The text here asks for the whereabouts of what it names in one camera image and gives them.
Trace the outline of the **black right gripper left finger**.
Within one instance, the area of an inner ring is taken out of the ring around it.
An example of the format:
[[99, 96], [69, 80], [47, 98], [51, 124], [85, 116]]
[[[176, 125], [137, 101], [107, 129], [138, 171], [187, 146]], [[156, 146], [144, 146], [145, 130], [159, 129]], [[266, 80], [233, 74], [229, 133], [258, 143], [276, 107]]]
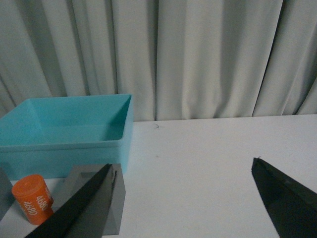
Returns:
[[110, 211], [116, 171], [103, 166], [28, 238], [100, 238]]

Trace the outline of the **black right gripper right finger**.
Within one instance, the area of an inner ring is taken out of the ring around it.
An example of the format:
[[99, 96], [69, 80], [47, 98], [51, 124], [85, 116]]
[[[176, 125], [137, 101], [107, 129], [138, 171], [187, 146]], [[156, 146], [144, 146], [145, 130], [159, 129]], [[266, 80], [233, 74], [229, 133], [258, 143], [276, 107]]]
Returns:
[[281, 238], [317, 236], [317, 194], [261, 158], [254, 158], [252, 176]]

